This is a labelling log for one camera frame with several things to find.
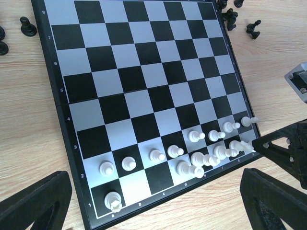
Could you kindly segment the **white pawn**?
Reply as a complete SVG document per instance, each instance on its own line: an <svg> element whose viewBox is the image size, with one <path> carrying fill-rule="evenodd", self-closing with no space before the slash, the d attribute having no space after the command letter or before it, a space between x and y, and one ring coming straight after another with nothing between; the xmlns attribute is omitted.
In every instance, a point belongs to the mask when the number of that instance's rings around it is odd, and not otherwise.
<svg viewBox="0 0 307 230"><path fill-rule="evenodd" d="M241 118L241 124L244 127L248 127L251 124L257 123L258 121L259 121L259 119L257 117L250 118L250 117L245 116L245 117Z"/></svg>
<svg viewBox="0 0 307 230"><path fill-rule="evenodd" d="M184 150L177 145L171 145L167 148L167 154L171 158L176 158L184 154Z"/></svg>
<svg viewBox="0 0 307 230"><path fill-rule="evenodd" d="M241 124L238 122L234 122L234 123L225 122L223 124L223 130L226 133L231 133L234 129L239 129L240 127L241 127Z"/></svg>
<svg viewBox="0 0 307 230"><path fill-rule="evenodd" d="M218 132L216 130L211 130L208 134L208 138L212 142L218 141L218 139L225 138L226 134L225 132Z"/></svg>
<svg viewBox="0 0 307 230"><path fill-rule="evenodd" d="M189 139L189 141L196 143L199 140L204 139L205 136L206 135L203 132L198 132L196 130L192 130L188 134L188 139Z"/></svg>
<svg viewBox="0 0 307 230"><path fill-rule="evenodd" d="M128 157L125 157L123 160L122 160L122 168L125 170L125 171L132 171L133 169L136 168L136 161L133 157L131 156L128 156Z"/></svg>
<svg viewBox="0 0 307 230"><path fill-rule="evenodd" d="M159 163L165 160L165 155L158 149L153 149L150 154L149 158L154 163Z"/></svg>
<svg viewBox="0 0 307 230"><path fill-rule="evenodd" d="M110 161L103 161L99 166L99 171L105 177L111 176L114 172L114 165Z"/></svg>

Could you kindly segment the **black pawn near board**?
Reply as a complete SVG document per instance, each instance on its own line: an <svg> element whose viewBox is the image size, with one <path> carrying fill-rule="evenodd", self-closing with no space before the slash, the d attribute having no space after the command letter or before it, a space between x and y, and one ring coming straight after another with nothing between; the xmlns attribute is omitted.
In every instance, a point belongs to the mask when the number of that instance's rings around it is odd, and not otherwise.
<svg viewBox="0 0 307 230"><path fill-rule="evenodd" d="M27 37L33 37L37 33L36 27L30 23L29 19L25 16L22 16L20 18L21 22L21 31L22 33Z"/></svg>

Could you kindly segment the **white rook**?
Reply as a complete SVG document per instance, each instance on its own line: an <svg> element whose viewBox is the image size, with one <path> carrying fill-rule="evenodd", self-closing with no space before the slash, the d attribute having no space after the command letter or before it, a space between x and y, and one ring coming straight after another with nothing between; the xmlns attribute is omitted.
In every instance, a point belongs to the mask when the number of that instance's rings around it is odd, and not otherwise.
<svg viewBox="0 0 307 230"><path fill-rule="evenodd" d="M110 209L113 213L117 213L122 209L122 199L118 192L109 192L104 199L106 208Z"/></svg>

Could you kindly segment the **black piece top left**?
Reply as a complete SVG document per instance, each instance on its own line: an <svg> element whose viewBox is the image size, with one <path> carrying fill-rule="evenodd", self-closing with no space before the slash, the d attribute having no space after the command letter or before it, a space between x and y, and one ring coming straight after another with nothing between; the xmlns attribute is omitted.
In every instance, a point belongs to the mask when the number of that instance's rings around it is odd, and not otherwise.
<svg viewBox="0 0 307 230"><path fill-rule="evenodd" d="M5 38L5 30L3 29L2 26L0 26L0 41L2 41Z"/></svg>

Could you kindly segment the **black pawn left centre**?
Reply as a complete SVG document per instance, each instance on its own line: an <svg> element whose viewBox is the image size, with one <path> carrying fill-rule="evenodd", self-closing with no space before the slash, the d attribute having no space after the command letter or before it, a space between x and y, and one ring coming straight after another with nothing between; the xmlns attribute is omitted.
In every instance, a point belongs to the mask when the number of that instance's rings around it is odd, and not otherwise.
<svg viewBox="0 0 307 230"><path fill-rule="evenodd" d="M5 42L0 41L0 55L1 55L1 56L4 56L4 55L6 55L8 52L9 52L8 45L7 45Z"/></svg>

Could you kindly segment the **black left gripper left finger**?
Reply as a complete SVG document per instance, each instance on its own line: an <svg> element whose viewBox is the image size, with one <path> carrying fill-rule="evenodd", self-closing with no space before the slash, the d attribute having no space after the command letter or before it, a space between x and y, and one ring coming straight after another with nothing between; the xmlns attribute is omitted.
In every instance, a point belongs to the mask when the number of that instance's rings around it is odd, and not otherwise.
<svg viewBox="0 0 307 230"><path fill-rule="evenodd" d="M60 230L72 195L67 171L56 171L0 203L2 230Z"/></svg>

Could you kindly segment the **black and silver chessboard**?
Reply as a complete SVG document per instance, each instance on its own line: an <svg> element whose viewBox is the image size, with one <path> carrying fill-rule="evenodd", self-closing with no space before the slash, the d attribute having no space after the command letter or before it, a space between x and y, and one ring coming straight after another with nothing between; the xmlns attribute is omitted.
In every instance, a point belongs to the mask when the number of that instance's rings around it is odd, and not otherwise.
<svg viewBox="0 0 307 230"><path fill-rule="evenodd" d="M256 124L212 142L253 112L213 0L34 0L35 20L84 226L104 230L259 158L241 151L204 176L179 175L193 153L259 137ZM196 143L188 134L206 136ZM167 148L184 154L171 158ZM165 160L149 154L160 150ZM131 156L136 168L125 171ZM114 165L111 176L99 171ZM104 204L118 192L122 209Z"/></svg>

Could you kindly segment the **white bishop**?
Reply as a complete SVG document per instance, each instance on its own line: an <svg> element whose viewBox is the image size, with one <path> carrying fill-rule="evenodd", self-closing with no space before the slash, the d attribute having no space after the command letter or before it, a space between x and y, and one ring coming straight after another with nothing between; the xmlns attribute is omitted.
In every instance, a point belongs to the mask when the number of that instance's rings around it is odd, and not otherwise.
<svg viewBox="0 0 307 230"><path fill-rule="evenodd" d="M220 159L223 160L226 157L236 157L239 152L235 149L226 149L224 146L216 146L213 150L214 155Z"/></svg>

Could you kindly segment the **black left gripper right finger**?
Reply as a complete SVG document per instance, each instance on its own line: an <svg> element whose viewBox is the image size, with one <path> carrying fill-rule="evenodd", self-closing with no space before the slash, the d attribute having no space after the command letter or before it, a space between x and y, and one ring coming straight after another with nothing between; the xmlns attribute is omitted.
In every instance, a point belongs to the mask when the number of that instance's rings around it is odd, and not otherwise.
<svg viewBox="0 0 307 230"><path fill-rule="evenodd" d="M307 228L307 195L255 168L245 168L240 193L254 230Z"/></svg>

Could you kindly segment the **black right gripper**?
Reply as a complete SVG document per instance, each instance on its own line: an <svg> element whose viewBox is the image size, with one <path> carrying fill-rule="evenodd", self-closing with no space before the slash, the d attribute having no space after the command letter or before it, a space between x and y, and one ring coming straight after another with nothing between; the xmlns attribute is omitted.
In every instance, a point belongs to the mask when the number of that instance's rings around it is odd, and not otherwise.
<svg viewBox="0 0 307 230"><path fill-rule="evenodd" d="M290 140L288 148L273 144L274 140ZM307 188L307 120L294 123L252 141L254 150L273 161L293 177L299 177Z"/></svg>

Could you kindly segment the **black knight right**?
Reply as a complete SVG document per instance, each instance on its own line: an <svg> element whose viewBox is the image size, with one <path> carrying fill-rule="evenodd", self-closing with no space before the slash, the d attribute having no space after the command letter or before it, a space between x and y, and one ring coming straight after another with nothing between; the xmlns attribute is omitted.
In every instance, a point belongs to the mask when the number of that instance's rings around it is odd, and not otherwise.
<svg viewBox="0 0 307 230"><path fill-rule="evenodd" d="M238 13L234 11L232 8L228 9L227 12L222 13L223 21L227 21L227 30L232 31L236 28L236 18L238 17Z"/></svg>

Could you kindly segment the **black pawn right lower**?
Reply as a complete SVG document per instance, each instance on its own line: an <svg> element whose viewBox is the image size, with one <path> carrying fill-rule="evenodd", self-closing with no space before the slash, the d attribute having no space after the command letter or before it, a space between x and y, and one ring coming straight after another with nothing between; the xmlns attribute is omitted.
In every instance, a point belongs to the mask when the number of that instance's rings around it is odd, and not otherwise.
<svg viewBox="0 0 307 230"><path fill-rule="evenodd" d="M247 25L246 33L250 34L252 39L257 39L260 35L260 31L255 31L255 27L261 24L261 20L256 20L254 23Z"/></svg>

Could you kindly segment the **white knight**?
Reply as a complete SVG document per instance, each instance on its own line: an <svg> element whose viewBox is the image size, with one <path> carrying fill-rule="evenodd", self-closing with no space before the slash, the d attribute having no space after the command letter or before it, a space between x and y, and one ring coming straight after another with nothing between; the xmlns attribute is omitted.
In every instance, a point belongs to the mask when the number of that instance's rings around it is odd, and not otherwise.
<svg viewBox="0 0 307 230"><path fill-rule="evenodd" d="M234 149L236 151L255 152L251 141L245 142L245 141L233 140L230 142L229 148Z"/></svg>

